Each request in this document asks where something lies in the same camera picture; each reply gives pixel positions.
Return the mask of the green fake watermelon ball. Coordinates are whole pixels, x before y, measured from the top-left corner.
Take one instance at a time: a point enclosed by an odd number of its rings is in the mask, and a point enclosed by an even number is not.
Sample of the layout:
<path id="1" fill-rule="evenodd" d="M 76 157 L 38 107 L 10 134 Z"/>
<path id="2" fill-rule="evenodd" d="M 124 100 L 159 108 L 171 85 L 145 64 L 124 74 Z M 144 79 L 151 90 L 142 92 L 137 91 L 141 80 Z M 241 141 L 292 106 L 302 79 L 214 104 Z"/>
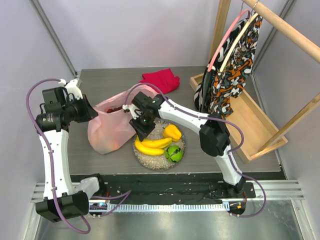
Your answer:
<path id="1" fill-rule="evenodd" d="M 184 153 L 179 146 L 171 145 L 165 150 L 164 155 L 170 163 L 178 163 L 183 158 Z"/>

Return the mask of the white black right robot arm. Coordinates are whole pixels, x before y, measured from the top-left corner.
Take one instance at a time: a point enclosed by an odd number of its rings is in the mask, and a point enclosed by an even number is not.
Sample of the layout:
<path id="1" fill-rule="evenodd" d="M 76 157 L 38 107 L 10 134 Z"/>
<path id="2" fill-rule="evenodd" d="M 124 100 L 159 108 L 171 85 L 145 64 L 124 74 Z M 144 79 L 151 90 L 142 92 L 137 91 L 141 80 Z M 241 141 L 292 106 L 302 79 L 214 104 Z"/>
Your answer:
<path id="1" fill-rule="evenodd" d="M 129 124 L 135 130 L 140 141 L 146 139 L 155 128 L 155 119 L 168 120 L 184 126 L 199 136 L 200 148 L 217 162 L 226 185 L 226 193 L 233 198 L 244 191 L 246 182 L 232 153 L 230 132 L 226 124 L 217 114 L 196 112 L 183 107 L 164 95 L 149 97 L 138 92 L 131 102 L 125 101 L 122 106 L 132 119 Z"/>

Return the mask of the yellow fake bell pepper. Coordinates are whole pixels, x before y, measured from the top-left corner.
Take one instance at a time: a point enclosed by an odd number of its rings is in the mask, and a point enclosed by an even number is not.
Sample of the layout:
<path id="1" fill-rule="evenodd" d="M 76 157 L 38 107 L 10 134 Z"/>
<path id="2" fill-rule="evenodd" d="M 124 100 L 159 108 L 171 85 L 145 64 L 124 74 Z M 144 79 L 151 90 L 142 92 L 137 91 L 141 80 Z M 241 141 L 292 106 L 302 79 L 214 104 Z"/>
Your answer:
<path id="1" fill-rule="evenodd" d="M 178 142 L 182 138 L 182 133 L 174 124 L 166 126 L 162 135 L 164 138 L 172 138 L 173 142 Z"/>

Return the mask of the yellow fake banana bunch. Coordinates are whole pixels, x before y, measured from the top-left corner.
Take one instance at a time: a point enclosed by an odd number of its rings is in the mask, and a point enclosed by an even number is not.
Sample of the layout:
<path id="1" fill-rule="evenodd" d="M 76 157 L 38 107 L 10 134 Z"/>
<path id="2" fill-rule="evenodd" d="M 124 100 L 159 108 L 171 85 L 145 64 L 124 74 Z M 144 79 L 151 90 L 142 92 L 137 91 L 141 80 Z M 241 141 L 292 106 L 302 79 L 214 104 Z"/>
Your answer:
<path id="1" fill-rule="evenodd" d="M 165 148 L 168 147 L 171 143 L 171 137 L 158 140 L 144 139 L 143 141 L 140 141 L 137 137 L 134 141 L 134 146 L 139 152 L 145 155 L 159 156 L 164 154 Z"/>

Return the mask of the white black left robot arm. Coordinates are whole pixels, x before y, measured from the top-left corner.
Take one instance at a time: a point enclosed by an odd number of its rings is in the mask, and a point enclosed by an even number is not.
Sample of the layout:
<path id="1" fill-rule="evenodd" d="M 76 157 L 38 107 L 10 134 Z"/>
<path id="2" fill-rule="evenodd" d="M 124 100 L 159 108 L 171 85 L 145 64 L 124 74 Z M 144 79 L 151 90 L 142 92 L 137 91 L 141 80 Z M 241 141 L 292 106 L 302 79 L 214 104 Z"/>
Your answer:
<path id="1" fill-rule="evenodd" d="M 60 86 L 43 90 L 44 102 L 35 121 L 43 149 L 45 187 L 36 212 L 56 223 L 63 218 L 83 217 L 89 213 L 91 197 L 100 200 L 107 192 L 98 175 L 90 175 L 73 186 L 68 161 L 69 126 L 85 123 L 98 113 L 78 87 Z"/>

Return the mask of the pink plastic bag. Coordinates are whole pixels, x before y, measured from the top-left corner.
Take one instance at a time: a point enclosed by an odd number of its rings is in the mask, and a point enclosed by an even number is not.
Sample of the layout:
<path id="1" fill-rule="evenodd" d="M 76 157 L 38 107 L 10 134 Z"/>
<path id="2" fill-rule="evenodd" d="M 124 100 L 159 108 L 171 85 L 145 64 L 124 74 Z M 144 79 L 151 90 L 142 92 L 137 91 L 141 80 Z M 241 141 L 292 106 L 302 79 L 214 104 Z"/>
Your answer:
<path id="1" fill-rule="evenodd" d="M 130 89 L 132 91 L 129 89 L 123 91 L 94 107 L 98 116 L 89 121 L 87 136 L 90 145 L 99 154 L 104 155 L 118 150 L 136 134 L 130 125 L 132 116 L 129 112 L 124 112 L 122 109 L 106 113 L 105 109 L 130 104 L 139 92 L 143 92 L 151 98 L 158 94 L 153 88 L 145 84 L 136 84 Z"/>

